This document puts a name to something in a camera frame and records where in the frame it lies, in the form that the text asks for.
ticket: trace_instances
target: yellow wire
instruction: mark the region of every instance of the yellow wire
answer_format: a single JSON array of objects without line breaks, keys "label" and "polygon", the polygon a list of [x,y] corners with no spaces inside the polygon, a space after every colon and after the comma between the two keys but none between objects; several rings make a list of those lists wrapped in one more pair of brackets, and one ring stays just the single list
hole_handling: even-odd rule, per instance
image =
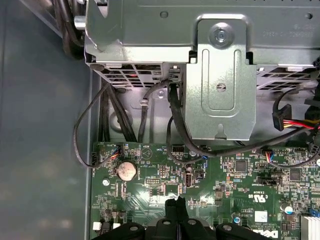
[{"label": "yellow wire", "polygon": [[305,120],[303,120],[303,121],[304,121],[304,122],[311,123],[311,124],[318,124],[318,123],[320,123],[320,120],[312,121],[312,120],[307,120],[307,119],[305,119]]}]

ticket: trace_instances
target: capacitor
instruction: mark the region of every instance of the capacitor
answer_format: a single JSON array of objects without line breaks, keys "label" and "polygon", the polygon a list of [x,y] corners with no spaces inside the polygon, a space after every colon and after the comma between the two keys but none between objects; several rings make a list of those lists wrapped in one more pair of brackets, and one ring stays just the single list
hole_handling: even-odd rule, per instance
[{"label": "capacitor", "polygon": [[290,215],[294,213],[294,209],[287,203],[282,203],[280,206],[281,211],[285,212],[286,214]]},{"label": "capacitor", "polygon": [[118,166],[117,174],[123,181],[131,181],[137,175],[137,166],[133,162],[124,161]]},{"label": "capacitor", "polygon": [[232,218],[232,221],[235,223],[235,224],[239,224],[241,222],[241,218],[239,216],[238,213],[234,212],[231,214],[231,218]]}]

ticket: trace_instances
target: mounting hole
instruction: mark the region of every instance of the mounting hole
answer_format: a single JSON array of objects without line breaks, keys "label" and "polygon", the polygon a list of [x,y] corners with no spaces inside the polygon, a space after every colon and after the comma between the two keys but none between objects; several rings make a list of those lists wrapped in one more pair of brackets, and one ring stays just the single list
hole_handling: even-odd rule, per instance
[{"label": "mounting hole", "polygon": [[312,13],[308,12],[306,15],[305,15],[305,18],[306,19],[312,19],[314,16],[312,15]]},{"label": "mounting hole", "polygon": [[169,13],[167,11],[160,12],[160,18],[166,19],[169,16]]},{"label": "mounting hole", "polygon": [[222,92],[225,92],[226,91],[226,85],[224,85],[223,83],[218,83],[216,85],[216,90],[219,92],[219,93],[222,93]]}]

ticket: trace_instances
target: black wire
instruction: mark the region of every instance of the black wire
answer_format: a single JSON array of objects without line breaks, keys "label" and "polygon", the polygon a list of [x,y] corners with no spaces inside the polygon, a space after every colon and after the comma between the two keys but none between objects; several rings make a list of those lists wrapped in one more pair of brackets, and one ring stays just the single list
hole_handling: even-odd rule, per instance
[{"label": "black wire", "polygon": [[79,125],[82,121],[82,119],[85,117],[85,115],[87,114],[87,112],[91,109],[91,107],[98,101],[99,97],[103,94],[103,92],[107,89],[108,85],[106,84],[105,86],[103,86],[100,91],[95,95],[95,97],[93,98],[93,100],[90,102],[90,104],[88,105],[88,107],[84,110],[84,112],[81,114],[81,116],[79,117],[79,119],[76,121],[74,128],[73,128],[73,136],[72,136],[72,144],[73,144],[73,148],[74,148],[74,152],[75,152],[75,156],[76,159],[80,162],[80,164],[82,166],[84,166],[87,169],[95,169],[95,168],[99,168],[102,165],[104,165],[107,161],[109,161],[111,159],[112,156],[106,158],[104,161],[99,162],[98,164],[95,165],[91,165],[86,163],[80,153],[79,153],[79,148],[78,148],[78,128]]},{"label": "black wire", "polygon": [[136,143],[137,139],[124,106],[121,104],[120,100],[118,99],[114,87],[108,82],[106,83],[106,85],[108,85],[108,88],[106,89],[106,91],[111,100],[112,106],[114,108],[114,112],[118,118],[118,122],[121,126],[123,135],[125,136],[125,140],[127,142]]},{"label": "black wire", "polygon": [[172,158],[172,160],[178,164],[194,164],[200,160],[203,160],[202,156],[199,156],[193,160],[190,161],[181,161],[178,158],[176,158],[172,153],[171,153],[171,149],[172,149],[172,145],[171,145],[171,124],[172,121],[174,120],[173,117],[170,118],[168,125],[166,127],[166,153],[168,154],[168,156],[170,158]]},{"label": "black wire", "polygon": [[302,88],[302,89],[296,89],[296,88],[293,88],[293,89],[290,89],[289,91],[286,91],[284,92],[283,94],[281,94],[273,103],[273,106],[272,106],[272,111],[275,113],[277,111],[279,111],[279,103],[281,101],[281,99],[289,94],[289,93],[293,93],[293,92],[300,92],[300,91],[312,91],[312,90],[315,90],[316,88],[315,87],[306,87],[306,88]]},{"label": "black wire", "polygon": [[269,162],[269,164],[270,164],[271,166],[274,166],[274,167],[279,168],[279,169],[295,169],[295,168],[298,168],[298,167],[302,167],[302,166],[304,166],[304,165],[307,165],[307,164],[311,163],[312,161],[314,161],[314,160],[318,157],[319,150],[320,150],[320,148],[319,148],[318,151],[317,151],[312,157],[310,157],[308,160],[303,161],[303,162],[300,162],[300,163],[295,164],[295,165],[279,165],[279,164],[276,164],[276,163],[273,163],[273,162]]},{"label": "black wire", "polygon": [[236,140],[234,142],[240,146],[245,146],[245,144],[242,141]]},{"label": "black wire", "polygon": [[269,139],[266,141],[257,142],[257,143],[242,146],[242,147],[207,151],[207,150],[198,148],[192,142],[192,140],[190,139],[190,137],[188,135],[185,121],[183,119],[183,116],[182,116],[182,113],[180,110],[180,102],[178,99],[177,86],[174,84],[170,85],[169,99],[170,99],[170,106],[171,106],[171,112],[172,112],[174,124],[175,124],[175,127],[184,142],[184,145],[190,151],[198,153],[201,156],[220,157],[220,156],[228,156],[228,155],[234,155],[234,154],[243,153],[243,152],[247,152],[247,151],[252,151],[255,149],[260,149],[260,148],[267,146],[267,145],[275,145],[275,144],[281,143],[289,138],[292,138],[293,136],[296,136],[298,134],[309,131],[309,129],[301,127],[296,130],[293,130],[289,133],[286,133],[284,135],[281,135],[281,136],[278,136],[278,137],[275,137],[275,138],[272,138],[272,139]]},{"label": "black wire", "polygon": [[105,142],[110,142],[109,130],[109,96],[106,92],[102,94],[102,131]]},{"label": "black wire", "polygon": [[[170,80],[166,79],[166,80],[163,80],[162,82],[157,83],[156,85],[153,85],[145,93],[145,95],[143,96],[143,99],[149,100],[149,98],[153,92],[160,90],[160,89],[163,89],[164,87],[167,87],[169,83],[170,83]],[[144,133],[145,133],[145,129],[146,129],[147,117],[148,117],[148,106],[142,106],[142,108],[141,108],[141,123],[140,123],[140,127],[139,127],[139,132],[138,132],[138,143],[143,142]]]},{"label": "black wire", "polygon": [[70,9],[70,5],[68,0],[56,0],[57,5],[55,8],[59,8],[59,12],[61,14],[62,20],[64,22],[64,27],[66,28],[68,35],[73,43],[75,43],[79,47],[84,46],[84,41],[78,39],[78,36],[82,33],[78,32],[74,24],[74,16]]}]

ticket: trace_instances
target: motherboard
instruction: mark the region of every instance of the motherboard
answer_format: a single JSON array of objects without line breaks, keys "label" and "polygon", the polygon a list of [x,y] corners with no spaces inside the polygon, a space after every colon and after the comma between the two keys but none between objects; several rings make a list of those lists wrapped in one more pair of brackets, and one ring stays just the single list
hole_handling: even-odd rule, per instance
[{"label": "motherboard", "polygon": [[[103,161],[119,144],[98,142],[92,158]],[[165,201],[185,198],[190,218],[214,228],[235,223],[271,239],[300,240],[304,216],[320,217],[320,161],[279,169],[261,151],[175,163],[164,144],[122,143],[122,154],[92,171],[90,238],[127,222],[147,226],[165,215]],[[272,147],[272,161],[293,165],[306,148]],[[196,158],[184,145],[171,152]]]}]

